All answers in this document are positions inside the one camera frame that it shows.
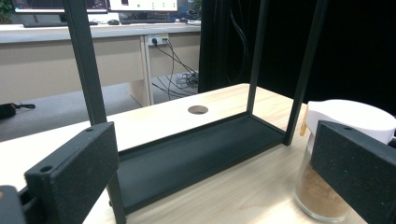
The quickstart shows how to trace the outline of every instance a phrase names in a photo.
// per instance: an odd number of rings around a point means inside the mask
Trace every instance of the wall outlet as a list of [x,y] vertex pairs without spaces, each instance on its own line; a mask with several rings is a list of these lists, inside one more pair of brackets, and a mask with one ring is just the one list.
[[154,46],[154,43],[152,42],[153,39],[157,40],[157,45],[165,45],[166,44],[165,39],[169,39],[169,34],[149,35],[148,36],[149,46]]

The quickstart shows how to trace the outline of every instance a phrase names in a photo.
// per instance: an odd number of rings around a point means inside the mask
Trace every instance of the gray floor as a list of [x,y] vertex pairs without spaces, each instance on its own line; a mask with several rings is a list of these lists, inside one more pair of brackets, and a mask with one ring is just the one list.
[[[154,103],[159,104],[197,92],[196,88],[188,87],[183,89],[186,85],[177,84],[177,81],[180,81],[181,78],[182,75],[172,76],[172,81],[175,85],[169,82],[168,77],[161,77],[160,80],[154,78],[152,83],[162,88],[160,90],[152,86]],[[173,92],[168,94],[168,88],[181,94],[174,94]],[[127,83],[103,87],[102,92],[107,115],[141,107],[130,95]],[[21,103],[33,104],[35,109],[17,109],[16,116],[0,119],[0,142],[89,120],[82,91],[23,101]]]

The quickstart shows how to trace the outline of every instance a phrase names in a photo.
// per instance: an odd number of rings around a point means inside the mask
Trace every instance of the brown powder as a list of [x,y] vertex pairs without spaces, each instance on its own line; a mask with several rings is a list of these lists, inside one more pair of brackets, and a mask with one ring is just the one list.
[[349,205],[312,169],[310,160],[303,167],[295,191],[300,202],[321,217],[344,217],[350,210]]

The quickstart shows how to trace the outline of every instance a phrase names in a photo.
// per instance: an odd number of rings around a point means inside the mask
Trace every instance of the keyboard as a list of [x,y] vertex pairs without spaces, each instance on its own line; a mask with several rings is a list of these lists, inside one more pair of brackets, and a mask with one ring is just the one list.
[[[96,21],[90,21],[90,25],[97,25]],[[37,28],[37,27],[58,27],[67,26],[67,21],[49,21],[49,22],[26,22],[23,24],[24,28]]]
[[120,21],[122,25],[138,24],[138,23],[174,23],[172,20],[126,20]]

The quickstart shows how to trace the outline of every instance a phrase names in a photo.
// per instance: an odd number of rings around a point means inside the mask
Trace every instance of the white desk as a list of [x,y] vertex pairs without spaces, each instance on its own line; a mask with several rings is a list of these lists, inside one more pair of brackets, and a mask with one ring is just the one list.
[[[177,55],[198,69],[198,26],[97,25],[91,31],[101,85],[131,83],[131,94],[142,106],[153,104],[151,77],[170,75],[172,68],[170,58],[149,48],[147,35],[169,34]],[[81,85],[67,27],[0,26],[0,105],[71,91],[81,91]]]
[[[164,104],[108,117],[115,121],[119,150],[182,132],[246,110],[248,85],[197,94]],[[286,130],[292,100],[258,89],[254,114]],[[205,105],[204,115],[190,114],[192,105]],[[128,223],[320,223],[307,216],[291,195],[308,140],[299,135],[300,113],[292,144],[279,145],[217,175],[183,189],[127,216]],[[23,172],[68,139],[89,127],[88,122],[0,143],[0,185],[25,186]],[[115,223],[104,192],[85,223]],[[352,212],[341,222],[361,224]]]

